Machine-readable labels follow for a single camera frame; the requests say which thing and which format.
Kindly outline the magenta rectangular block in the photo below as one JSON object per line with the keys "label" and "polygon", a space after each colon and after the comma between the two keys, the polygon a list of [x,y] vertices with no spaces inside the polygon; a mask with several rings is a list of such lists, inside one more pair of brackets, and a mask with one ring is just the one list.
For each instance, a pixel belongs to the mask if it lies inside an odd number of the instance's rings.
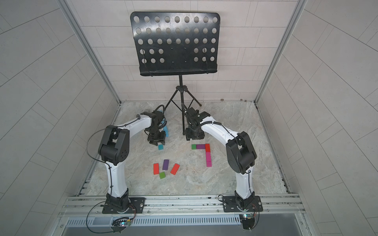
{"label": "magenta rectangular block", "polygon": [[206,167],[212,167],[212,161],[211,159],[206,159]]}

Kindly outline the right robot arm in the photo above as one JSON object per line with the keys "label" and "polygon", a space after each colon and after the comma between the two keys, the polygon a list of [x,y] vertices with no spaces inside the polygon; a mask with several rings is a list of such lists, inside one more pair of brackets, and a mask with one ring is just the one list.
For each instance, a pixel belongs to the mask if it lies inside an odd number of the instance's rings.
{"label": "right robot arm", "polygon": [[236,204],[242,211],[251,209],[255,200],[252,174],[257,153],[248,133],[244,131],[238,133],[226,128],[207,112],[186,107],[184,110],[188,123],[185,130],[186,139],[202,140],[207,133],[225,146],[227,162],[236,173]]}

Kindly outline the purple rectangular block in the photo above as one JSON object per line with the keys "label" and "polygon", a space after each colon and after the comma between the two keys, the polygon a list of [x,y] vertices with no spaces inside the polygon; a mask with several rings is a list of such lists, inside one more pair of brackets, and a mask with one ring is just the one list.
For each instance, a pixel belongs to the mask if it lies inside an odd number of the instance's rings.
{"label": "purple rectangular block", "polygon": [[206,145],[205,144],[197,144],[196,149],[206,149]]}

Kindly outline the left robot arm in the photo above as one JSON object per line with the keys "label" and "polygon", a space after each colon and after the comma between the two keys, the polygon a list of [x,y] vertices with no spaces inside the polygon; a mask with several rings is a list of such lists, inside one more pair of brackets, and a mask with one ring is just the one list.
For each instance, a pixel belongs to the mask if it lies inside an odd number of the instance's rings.
{"label": "left robot arm", "polygon": [[125,160],[130,153],[130,139],[141,131],[148,134],[147,141],[155,146],[164,145],[167,121],[165,106],[154,111],[137,114],[136,118],[121,125],[109,125],[104,129],[98,154],[108,167],[109,189],[103,212],[124,213],[130,207],[129,189],[125,181]]}

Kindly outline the dark purple block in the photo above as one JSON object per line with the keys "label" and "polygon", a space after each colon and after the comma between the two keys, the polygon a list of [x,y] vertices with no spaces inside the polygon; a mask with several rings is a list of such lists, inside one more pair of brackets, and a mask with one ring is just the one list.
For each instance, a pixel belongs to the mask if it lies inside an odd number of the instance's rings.
{"label": "dark purple block", "polygon": [[163,169],[164,171],[166,171],[166,170],[168,170],[168,167],[169,167],[169,160],[168,160],[168,159],[165,159],[165,160],[163,161],[163,167],[162,167],[162,169]]}

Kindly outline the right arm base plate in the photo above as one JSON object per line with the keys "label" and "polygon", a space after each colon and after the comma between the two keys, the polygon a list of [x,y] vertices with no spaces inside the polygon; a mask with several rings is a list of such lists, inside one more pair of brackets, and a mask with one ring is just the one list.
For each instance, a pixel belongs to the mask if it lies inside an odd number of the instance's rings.
{"label": "right arm base plate", "polygon": [[224,212],[262,212],[263,206],[259,196],[251,196],[246,200],[237,200],[235,196],[221,196]]}

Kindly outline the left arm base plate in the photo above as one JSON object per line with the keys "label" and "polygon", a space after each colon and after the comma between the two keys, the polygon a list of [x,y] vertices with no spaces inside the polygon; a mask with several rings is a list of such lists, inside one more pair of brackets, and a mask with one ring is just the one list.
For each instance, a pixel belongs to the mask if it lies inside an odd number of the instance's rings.
{"label": "left arm base plate", "polygon": [[146,198],[144,197],[129,197],[128,207],[112,206],[108,201],[101,205],[103,207],[102,214],[132,214],[142,213],[145,206]]}

